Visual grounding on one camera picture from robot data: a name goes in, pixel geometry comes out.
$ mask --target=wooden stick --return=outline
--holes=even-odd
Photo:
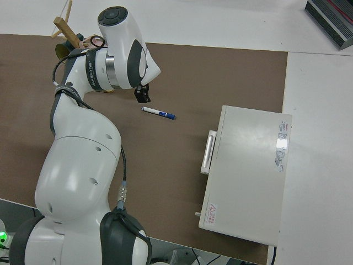
[[[65,20],[63,20],[60,17],[56,17],[54,19],[54,24],[57,26],[58,29],[62,31],[62,33],[67,38],[67,40],[71,43],[72,46],[74,46],[75,48],[79,48],[79,45],[78,45],[79,38],[72,31],[72,29],[67,25]]]
[[[68,2],[68,6],[67,6],[67,11],[66,11],[66,16],[65,16],[65,22],[68,22],[68,17],[70,16],[70,12],[71,12],[71,6],[72,6],[72,0],[70,0]]]
[[[62,33],[62,31],[61,31],[61,30],[58,30],[58,31],[55,32],[53,35],[51,35],[50,37],[51,37],[52,39],[54,39],[54,38],[58,37],[58,35],[59,35],[60,33]]]

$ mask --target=white table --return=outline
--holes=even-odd
[[[0,0],[0,33],[51,35],[65,2]],[[99,34],[98,14],[121,5],[147,42],[289,51],[283,112],[293,115],[293,128],[276,264],[350,264],[353,46],[338,51],[305,4],[74,0],[69,25],[85,36]]]

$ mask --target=box handle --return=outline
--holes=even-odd
[[[215,146],[217,131],[210,131],[208,133],[207,144],[205,149],[204,160],[201,165],[201,173],[208,175],[210,172],[211,159],[213,148]]]

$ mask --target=green light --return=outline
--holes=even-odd
[[[5,232],[0,232],[0,242],[3,243],[7,239],[7,235]]]

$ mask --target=white box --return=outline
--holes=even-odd
[[[200,228],[277,246],[291,120],[223,106]]]

